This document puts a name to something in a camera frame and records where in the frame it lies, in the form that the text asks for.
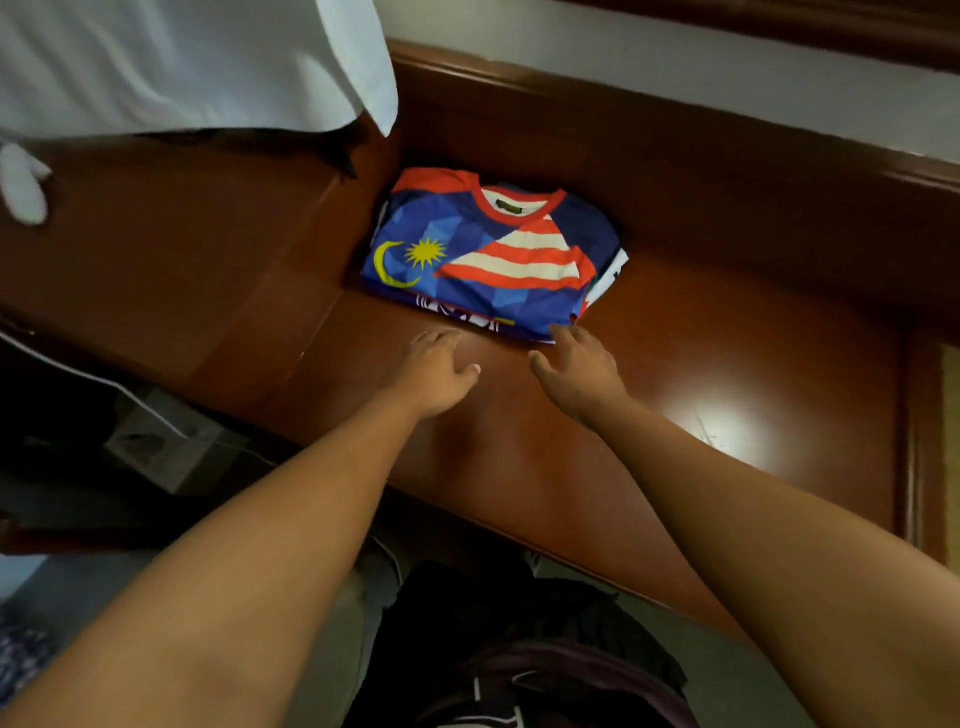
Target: person's left hand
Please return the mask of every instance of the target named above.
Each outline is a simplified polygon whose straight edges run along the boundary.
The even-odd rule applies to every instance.
[[[415,336],[407,344],[403,359],[387,375],[384,390],[403,398],[420,419],[448,410],[480,377],[479,364],[470,364],[460,373],[453,368],[453,351],[462,336],[455,328]]]

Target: folded shirt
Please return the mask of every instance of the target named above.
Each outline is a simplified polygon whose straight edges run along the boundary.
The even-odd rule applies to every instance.
[[[610,221],[575,195],[412,167],[381,212],[361,276],[377,296],[548,342],[549,325],[580,318],[626,261]]]

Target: hand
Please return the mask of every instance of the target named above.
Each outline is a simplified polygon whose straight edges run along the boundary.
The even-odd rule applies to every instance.
[[[616,362],[585,328],[550,327],[560,365],[550,366],[541,352],[530,352],[530,369],[550,400],[581,425],[593,429],[596,416],[612,403],[629,397]]]
[[[384,390],[411,405],[418,419],[445,412],[477,383],[480,365],[470,364],[459,374],[453,351],[463,336],[455,328],[424,331],[407,344],[403,359],[387,375]]]

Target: forearm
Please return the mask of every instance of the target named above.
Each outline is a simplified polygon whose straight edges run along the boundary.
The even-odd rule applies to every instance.
[[[380,394],[211,514],[14,702],[5,724],[279,720],[416,421]]]
[[[590,424],[822,725],[955,720],[960,581],[633,400],[598,409]]]

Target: white wall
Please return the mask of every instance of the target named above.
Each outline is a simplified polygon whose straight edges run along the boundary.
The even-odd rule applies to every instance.
[[[960,76],[558,0],[374,0],[387,37],[960,162]]]

